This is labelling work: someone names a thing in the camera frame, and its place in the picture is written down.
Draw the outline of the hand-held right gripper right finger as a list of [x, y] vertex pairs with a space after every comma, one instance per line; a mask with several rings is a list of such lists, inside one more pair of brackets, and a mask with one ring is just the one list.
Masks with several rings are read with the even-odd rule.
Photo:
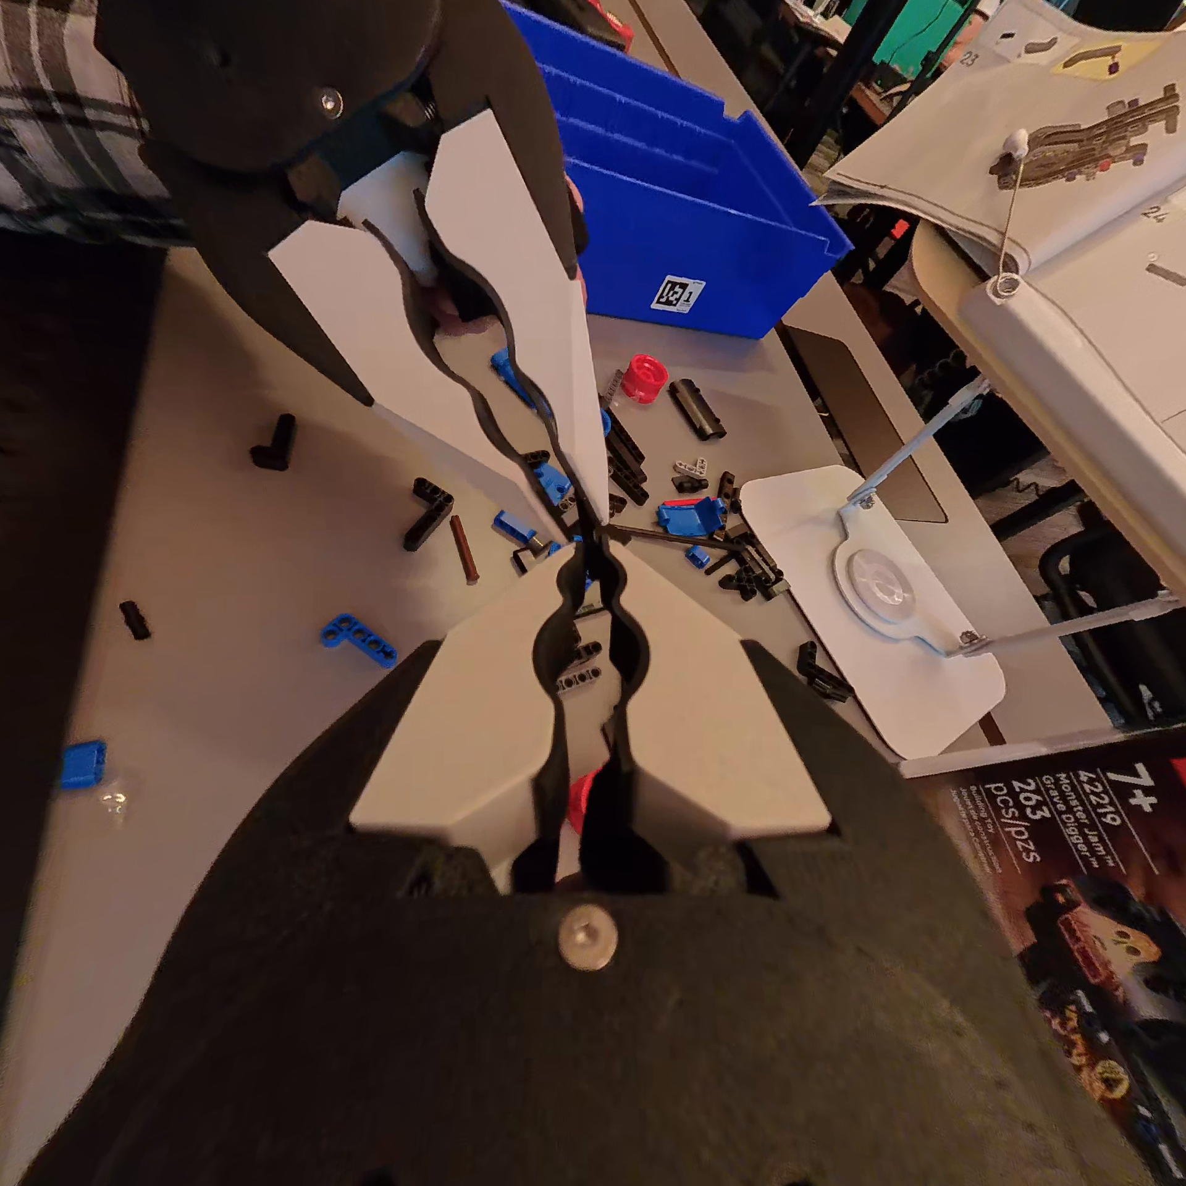
[[744, 640], [630, 548], [605, 554], [631, 830], [651, 846], [826, 832], [832, 813]]

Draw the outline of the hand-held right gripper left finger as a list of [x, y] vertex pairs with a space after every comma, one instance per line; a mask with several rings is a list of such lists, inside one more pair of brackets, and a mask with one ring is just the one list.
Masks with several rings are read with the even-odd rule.
[[530, 846], [541, 833], [534, 781], [555, 749], [557, 693], [535, 647], [561, 613], [569, 653], [583, 558], [565, 547], [454, 627], [428, 665], [351, 812], [362, 833], [447, 846]]

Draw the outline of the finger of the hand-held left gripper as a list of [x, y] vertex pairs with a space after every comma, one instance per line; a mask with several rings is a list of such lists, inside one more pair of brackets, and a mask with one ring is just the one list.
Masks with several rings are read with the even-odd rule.
[[607, 525], [609, 462], [582, 283], [562, 263], [496, 112], [441, 136], [417, 204], [441, 259], [495, 304], [510, 362], [545, 404], [582, 511]]
[[567, 531], [485, 396], [444, 362], [420, 284], [372, 223], [308, 220], [269, 252], [376, 413], [417, 446], [548, 538]]

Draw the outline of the blue small L beam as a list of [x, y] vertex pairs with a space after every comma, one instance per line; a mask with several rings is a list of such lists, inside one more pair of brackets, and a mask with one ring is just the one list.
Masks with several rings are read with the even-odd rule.
[[396, 647], [351, 613], [335, 616], [319, 631], [319, 644], [324, 648], [349, 645], [369, 657], [384, 671], [394, 669], [399, 662]]

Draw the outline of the pile of black beams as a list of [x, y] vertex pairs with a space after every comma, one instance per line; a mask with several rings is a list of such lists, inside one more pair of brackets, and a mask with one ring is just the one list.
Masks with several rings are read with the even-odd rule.
[[[606, 391], [602, 401], [606, 461], [610, 482], [619, 490], [617, 494], [612, 492], [612, 518], [622, 516], [629, 503], [634, 504], [634, 507], [640, 510], [644, 510], [651, 501], [648, 492], [648, 475], [646, 473], [646, 453], [639, 439], [634, 438], [633, 431], [627, 428], [615, 408], [615, 397], [616, 394], [622, 394], [620, 383], [623, 374], [624, 373], [622, 370], [615, 373], [612, 389]], [[679, 418], [685, 421], [675, 404], [672, 404], [672, 407], [677, 410]], [[719, 444], [727, 438], [701, 441], [694, 432], [692, 435], [703, 446], [709, 444]], [[531, 470], [544, 462], [552, 463], [552, 455], [548, 449], [534, 449], [523, 456]], [[706, 548], [713, 559], [709, 568], [703, 572], [706, 575], [712, 575], [726, 565], [733, 564], [735, 569], [720, 579], [720, 588], [735, 590], [744, 602], [753, 600], [759, 596], [767, 602], [774, 602], [784, 595], [790, 595], [791, 586], [787, 579], [787, 573], [774, 559], [770, 549], [759, 541], [754, 528], [750, 527], [744, 518], [740, 507], [740, 483], [737, 482], [737, 472], [729, 466], [723, 466], [718, 480], [713, 482], [712, 472], [715, 466], [716, 463], [711, 465], [706, 461], [705, 479], [684, 477], [677, 475], [672, 469], [672, 489], [679, 499], [660, 499], [655, 506], [655, 511], [658, 504], [670, 500], [699, 500], [703, 497], [725, 500], [729, 506], [729, 516], [725, 528], [709, 538], [689, 538], [692, 542], [696, 540], [709, 541], [708, 544], [696, 544]], [[572, 509], [572, 506], [558, 511], [565, 514]], [[657, 542], [672, 540], [677, 544], [682, 540], [665, 534], [660, 525], [657, 525], [657, 528], [627, 528], [624, 525], [623, 530], [634, 540], [654, 540]], [[816, 643], [804, 643], [799, 647], [795, 667], [808, 684], [808, 688], [815, 691], [825, 701], [832, 703], [847, 703], [855, 699], [856, 692], [853, 691], [853, 686], [843, 677], [833, 674], [821, 665], [819, 647]]]

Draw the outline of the person's left forearm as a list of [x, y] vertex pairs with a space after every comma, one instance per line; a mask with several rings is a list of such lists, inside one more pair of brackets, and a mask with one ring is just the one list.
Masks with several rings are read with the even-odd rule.
[[96, 51], [96, 14], [86, 2], [2, 3], [2, 229], [190, 247], [142, 161], [147, 122]]

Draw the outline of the grey desk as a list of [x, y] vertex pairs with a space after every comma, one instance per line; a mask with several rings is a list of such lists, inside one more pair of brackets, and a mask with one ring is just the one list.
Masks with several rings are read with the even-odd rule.
[[[51, 797], [3, 1183], [1147, 1182], [945, 832], [743, 627], [826, 832], [653, 846], [617, 757], [581, 894], [517, 880], [543, 840], [356, 830], [441, 643], [521, 578], [493, 504], [197, 252], [163, 280], [68, 730], [130, 819]], [[290, 469], [253, 466], [284, 413]], [[406, 551], [417, 477], [476, 585], [451, 520]], [[397, 667], [322, 647], [341, 613]]]

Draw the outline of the person's left hand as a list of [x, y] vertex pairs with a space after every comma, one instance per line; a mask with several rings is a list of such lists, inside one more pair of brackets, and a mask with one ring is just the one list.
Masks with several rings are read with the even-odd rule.
[[466, 277], [462, 280], [459, 292], [454, 292], [441, 281], [420, 287], [423, 307], [435, 332], [445, 336], [472, 336], [499, 328], [499, 311], [490, 295]]

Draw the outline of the black small L beam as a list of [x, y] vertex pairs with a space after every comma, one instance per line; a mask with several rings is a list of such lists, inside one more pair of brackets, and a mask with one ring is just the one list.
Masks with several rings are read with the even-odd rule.
[[295, 415], [284, 413], [277, 417], [271, 441], [250, 448], [252, 465], [270, 472], [287, 472], [291, 465], [298, 421]]

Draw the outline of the book stand with white base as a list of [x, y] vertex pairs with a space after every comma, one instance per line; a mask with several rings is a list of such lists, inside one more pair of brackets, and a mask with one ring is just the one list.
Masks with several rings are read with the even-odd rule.
[[[1080, 246], [1024, 277], [1008, 300], [920, 232], [924, 291], [970, 360], [1020, 398], [1018, 415], [1138, 551], [1184, 607], [1184, 287], [1134, 247]], [[1038, 675], [1069, 658], [1010, 565], [955, 468], [924, 434], [917, 468], [949, 516], [900, 520], [845, 465], [754, 479], [749, 527], [777, 561], [825, 653], [874, 732], [903, 760], [942, 754], [1008, 696], [1000, 658]]]

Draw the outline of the blue tagged plastic bin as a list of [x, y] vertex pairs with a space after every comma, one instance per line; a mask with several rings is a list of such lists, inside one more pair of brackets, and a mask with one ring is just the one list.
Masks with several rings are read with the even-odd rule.
[[504, 4], [583, 196], [588, 311], [761, 339], [852, 249], [754, 113]]

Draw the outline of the black large L beam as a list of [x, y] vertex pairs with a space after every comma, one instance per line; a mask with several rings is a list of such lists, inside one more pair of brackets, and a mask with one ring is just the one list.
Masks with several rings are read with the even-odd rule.
[[452, 517], [455, 499], [451, 493], [425, 477], [417, 477], [413, 482], [411, 493], [414, 499], [424, 503], [423, 514], [407, 530], [404, 537], [406, 551], [415, 554]]

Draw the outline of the blue hinged panel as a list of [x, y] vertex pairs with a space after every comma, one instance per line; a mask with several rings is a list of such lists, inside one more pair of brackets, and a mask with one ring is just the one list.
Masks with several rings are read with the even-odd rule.
[[727, 523], [723, 499], [670, 500], [657, 506], [657, 524], [675, 538], [701, 540], [716, 535]]

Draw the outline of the black cylindrical panel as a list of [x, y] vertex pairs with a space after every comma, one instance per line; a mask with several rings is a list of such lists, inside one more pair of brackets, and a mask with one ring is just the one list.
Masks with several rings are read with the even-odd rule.
[[699, 441], [719, 441], [727, 435], [727, 429], [694, 380], [672, 380], [667, 391]]

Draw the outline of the monster truck toy set box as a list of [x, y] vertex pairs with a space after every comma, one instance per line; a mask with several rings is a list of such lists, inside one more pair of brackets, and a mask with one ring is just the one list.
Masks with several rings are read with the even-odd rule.
[[903, 763], [958, 845], [1080, 1086], [1185, 1176], [1184, 726]]

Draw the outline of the green bin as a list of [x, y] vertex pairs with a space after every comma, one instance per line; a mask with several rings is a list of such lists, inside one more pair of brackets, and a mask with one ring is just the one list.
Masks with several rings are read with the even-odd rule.
[[908, 2], [873, 55], [907, 79], [924, 69], [934, 52], [951, 45], [975, 14], [969, 2]]

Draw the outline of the instruction booklet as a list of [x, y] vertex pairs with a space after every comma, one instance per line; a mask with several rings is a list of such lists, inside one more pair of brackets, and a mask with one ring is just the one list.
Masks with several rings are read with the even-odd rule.
[[1184, 185], [1185, 33], [1001, 3], [958, 64], [825, 175], [1027, 274]]

